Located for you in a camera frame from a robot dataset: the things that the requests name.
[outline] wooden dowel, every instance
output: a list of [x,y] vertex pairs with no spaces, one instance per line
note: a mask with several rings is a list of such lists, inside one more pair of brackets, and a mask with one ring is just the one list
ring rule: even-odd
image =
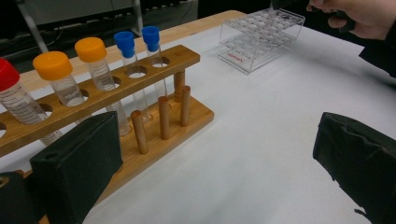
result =
[[146,138],[145,126],[143,124],[143,115],[140,110],[131,113],[132,124],[134,126],[134,136],[137,141],[139,152],[146,155],[149,152],[148,141]]
[[185,70],[174,74],[175,101],[178,103],[181,102],[181,89],[185,85],[185,82],[186,82]]
[[167,140],[170,136],[168,98],[166,96],[158,98],[158,104],[160,108],[161,139]]
[[190,113],[190,86],[183,86],[181,89],[181,108],[180,108],[180,126],[186,127],[189,124]]

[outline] human hand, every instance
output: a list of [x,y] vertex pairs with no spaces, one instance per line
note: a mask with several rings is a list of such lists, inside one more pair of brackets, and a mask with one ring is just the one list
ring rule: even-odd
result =
[[[310,0],[306,9],[312,11],[312,7],[326,13],[345,11],[356,22],[350,33],[360,38],[385,40],[396,20],[395,0]],[[337,16],[329,18],[332,28],[340,28],[346,24],[347,20]]]

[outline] red cap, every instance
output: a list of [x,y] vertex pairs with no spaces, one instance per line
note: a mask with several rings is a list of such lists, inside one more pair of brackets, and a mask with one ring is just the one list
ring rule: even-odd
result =
[[20,73],[7,60],[0,58],[0,91],[14,86],[20,77]]

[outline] orange cap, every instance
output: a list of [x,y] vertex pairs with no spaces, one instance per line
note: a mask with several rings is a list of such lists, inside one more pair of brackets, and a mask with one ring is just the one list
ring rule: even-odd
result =
[[80,39],[75,45],[75,50],[84,63],[97,62],[107,55],[105,44],[98,37]]
[[60,51],[45,52],[33,60],[33,67],[41,78],[52,81],[69,76],[73,66],[67,55]]

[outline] white table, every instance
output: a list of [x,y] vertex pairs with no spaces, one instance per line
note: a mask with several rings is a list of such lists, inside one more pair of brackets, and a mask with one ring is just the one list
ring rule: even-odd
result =
[[218,43],[219,27],[163,45],[201,54],[186,83],[215,119],[84,224],[370,223],[312,151],[325,111],[396,138],[396,80],[359,58],[362,47],[307,28],[292,53],[248,76],[217,57]]

